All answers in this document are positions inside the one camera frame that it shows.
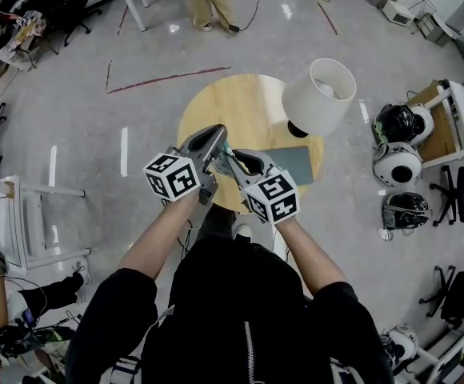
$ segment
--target white lampshade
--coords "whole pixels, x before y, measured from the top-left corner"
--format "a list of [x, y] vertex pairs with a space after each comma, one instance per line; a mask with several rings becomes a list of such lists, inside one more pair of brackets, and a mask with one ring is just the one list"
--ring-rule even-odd
[[286, 85], [282, 105], [290, 122], [301, 131], [328, 135], [337, 128], [356, 92], [357, 84], [347, 68], [320, 58]]

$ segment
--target gray notebook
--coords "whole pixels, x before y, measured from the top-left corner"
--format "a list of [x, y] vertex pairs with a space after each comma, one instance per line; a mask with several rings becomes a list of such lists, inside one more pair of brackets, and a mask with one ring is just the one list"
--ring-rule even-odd
[[306, 146], [264, 150], [263, 152], [268, 154], [278, 166], [288, 170], [296, 185], [309, 185], [314, 182], [309, 149]]

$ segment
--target red floor marking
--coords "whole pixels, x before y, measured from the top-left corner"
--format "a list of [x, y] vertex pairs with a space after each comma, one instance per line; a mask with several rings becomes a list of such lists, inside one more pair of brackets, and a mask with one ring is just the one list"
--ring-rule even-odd
[[122, 29], [123, 21], [126, 19], [126, 14], [129, 9], [129, 6], [126, 6], [126, 10], [123, 12], [122, 20], [120, 21], [120, 26], [118, 26], [117, 35], [120, 35], [120, 30]]
[[145, 86], [147, 84], [151, 84], [152, 82], [171, 80], [172, 78], [187, 77], [188, 75], [214, 73], [216, 71], [223, 71], [223, 70], [229, 70], [229, 69], [230, 69], [230, 67], [219, 67], [219, 68], [211, 68], [209, 70], [200, 70], [200, 71], [196, 71], [194, 73], [175, 74], [175, 75], [171, 75], [169, 77], [155, 78], [153, 80], [147, 80], [147, 81], [144, 81], [144, 82], [137, 82], [136, 84], [132, 84], [130, 86], [124, 86], [123, 88], [117, 88], [116, 90], [112, 90], [107, 94], [117, 93], [119, 91], [125, 91], [125, 90], [128, 90], [129, 88], [136, 88], [137, 86]]
[[110, 63], [107, 66], [107, 77], [106, 77], [106, 92], [107, 92], [107, 84], [110, 81], [110, 71], [111, 71], [111, 63], [113, 60], [110, 60]]
[[335, 29], [334, 24], [331, 22], [330, 18], [328, 17], [328, 14], [325, 12], [325, 9], [322, 8], [321, 3], [318, 3], [318, 4], [319, 4], [319, 7], [321, 7], [321, 10], [324, 13], [326, 19], [328, 20], [328, 23], [331, 25], [331, 28], [334, 29], [335, 35], [338, 35], [338, 32]]

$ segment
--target concrete floor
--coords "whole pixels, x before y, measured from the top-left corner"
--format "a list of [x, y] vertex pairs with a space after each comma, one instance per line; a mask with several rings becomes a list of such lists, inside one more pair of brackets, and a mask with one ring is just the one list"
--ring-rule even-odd
[[[244, 27], [257, 0], [231, 1]], [[411, 35], [367, 0], [322, 3], [337, 34], [318, 0], [261, 0], [250, 28], [239, 35], [218, 24], [211, 33], [195, 30], [185, 0], [150, 2], [150, 8], [140, 9], [146, 32], [138, 31], [130, 13], [120, 26], [126, 4], [113, 0], [102, 7], [101, 17], [88, 21], [90, 35], [79, 30], [59, 56], [45, 52], [38, 68], [17, 76], [0, 98], [8, 116], [0, 129], [1, 176], [18, 174], [42, 184], [51, 178], [57, 186], [86, 190], [84, 199], [44, 199], [46, 234], [48, 246], [61, 251], [98, 247], [88, 257], [95, 284], [114, 271], [161, 210], [141, 169], [175, 144], [186, 105], [212, 81], [240, 73], [288, 81], [312, 60], [334, 58], [355, 76], [357, 99], [366, 100], [371, 116], [388, 102], [404, 102], [408, 90], [420, 91], [434, 78], [464, 81], [464, 63], [454, 45], [441, 48]], [[107, 94], [218, 67], [229, 69]], [[2, 78], [0, 93], [14, 74]], [[124, 130], [126, 174], [121, 171]], [[464, 224], [433, 228], [429, 223], [411, 236], [399, 233], [392, 242], [382, 241], [376, 232], [382, 186], [372, 175], [372, 145], [354, 103], [342, 126], [326, 138], [322, 171], [302, 198], [299, 220], [345, 271], [380, 330], [409, 322], [425, 340], [437, 323], [426, 320], [427, 308], [418, 299], [434, 289], [435, 265], [464, 268]], [[415, 187], [435, 216], [441, 201], [428, 185], [439, 175], [439, 169], [425, 170]], [[258, 232], [264, 232], [265, 245], [272, 242], [266, 230]], [[175, 247], [158, 281], [161, 308], [180, 252]]]

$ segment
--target round wooden table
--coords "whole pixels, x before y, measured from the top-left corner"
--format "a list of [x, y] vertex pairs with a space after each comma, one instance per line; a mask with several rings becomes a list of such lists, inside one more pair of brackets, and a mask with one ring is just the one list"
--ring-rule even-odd
[[[287, 129], [282, 108], [285, 83], [267, 75], [240, 74], [208, 85], [191, 100], [178, 125], [177, 144], [202, 128], [223, 124], [232, 149], [271, 150], [308, 146], [312, 175], [322, 164], [324, 141], [312, 135], [296, 138]], [[213, 202], [230, 210], [249, 213], [232, 178], [216, 174], [218, 191]], [[300, 197], [308, 186], [299, 186]]]

